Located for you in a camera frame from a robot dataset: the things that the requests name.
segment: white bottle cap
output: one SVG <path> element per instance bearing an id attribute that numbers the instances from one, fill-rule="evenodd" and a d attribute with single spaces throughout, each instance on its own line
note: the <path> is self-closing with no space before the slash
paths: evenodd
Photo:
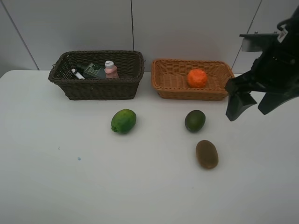
<path id="1" fill-rule="evenodd" d="M 114 68 L 114 63 L 112 61 L 106 61 L 105 67 L 106 67 L 106 69 L 112 69 L 112 68 Z"/>

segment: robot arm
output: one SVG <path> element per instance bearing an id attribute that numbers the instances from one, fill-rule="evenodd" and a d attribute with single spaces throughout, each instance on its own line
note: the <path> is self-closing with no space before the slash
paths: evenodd
<path id="1" fill-rule="evenodd" d="M 230 121 L 256 104 L 251 91 L 266 93 L 258 106 L 263 114 L 299 96 L 299 7 L 277 27 L 281 31 L 279 35 L 240 35 L 244 37 L 243 50 L 263 53 L 250 71 L 228 80 L 225 86 L 229 93 L 226 115 Z"/>

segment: brown kiwi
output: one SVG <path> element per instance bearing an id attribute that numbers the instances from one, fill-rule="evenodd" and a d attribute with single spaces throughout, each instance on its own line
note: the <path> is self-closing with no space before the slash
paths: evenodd
<path id="1" fill-rule="evenodd" d="M 200 141 L 196 146 L 196 157 L 200 165 L 206 169 L 213 169 L 218 164 L 218 153 L 213 143 Z"/>

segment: light brown wicker basket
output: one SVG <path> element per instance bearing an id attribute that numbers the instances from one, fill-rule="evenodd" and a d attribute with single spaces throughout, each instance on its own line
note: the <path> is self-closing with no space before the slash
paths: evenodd
<path id="1" fill-rule="evenodd" d="M 204 88 L 190 88 L 186 76 L 192 69 L 202 69 L 208 76 Z M 162 98 L 222 100 L 228 93 L 226 82 L 234 78 L 230 67 L 221 61 L 156 59 L 152 64 L 151 83 Z"/>

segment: basket rim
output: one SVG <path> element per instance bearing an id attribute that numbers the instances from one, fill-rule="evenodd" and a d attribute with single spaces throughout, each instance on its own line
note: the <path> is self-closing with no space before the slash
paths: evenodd
<path id="1" fill-rule="evenodd" d="M 204 62 L 204 63 L 217 63 L 217 64 L 223 64 L 225 67 L 228 69 L 231 78 L 234 78 L 234 74 L 225 62 L 223 61 L 214 61 L 214 60 L 185 60 L 185 59 L 171 59 L 171 58 L 157 58 L 153 61 L 152 63 L 152 72 L 151 72 L 151 82 L 152 86 L 154 87 L 155 90 L 157 91 L 163 91 L 163 92 L 176 92 L 176 91 L 184 91 L 184 92 L 196 92 L 196 93 L 225 93 L 227 94 L 227 91 L 225 88 L 221 88 L 219 90 L 216 89 L 198 89 L 198 88 L 191 88 L 191 87 L 185 87 L 185 88 L 170 88 L 170 87 L 163 87 L 160 85 L 157 85 L 156 83 L 156 63 L 160 61 L 170 61 L 170 62 Z"/>
<path id="2" fill-rule="evenodd" d="M 69 54 L 87 54 L 87 53 L 121 53 L 121 54 L 135 54 L 139 56 L 139 63 L 141 65 L 139 73 L 134 78 L 105 78 L 105 79 L 98 79 L 98 78 L 88 78 L 88 79 L 77 79 L 77 78 L 55 78 L 54 74 L 57 71 L 58 67 L 62 63 L 62 61 L 69 55 Z M 75 51 L 68 51 L 63 53 L 57 62 L 53 65 L 49 73 L 48 80 L 52 83 L 137 83 L 140 82 L 144 74 L 144 58 L 141 52 L 139 51 L 132 51 L 132 50 L 75 50 Z"/>

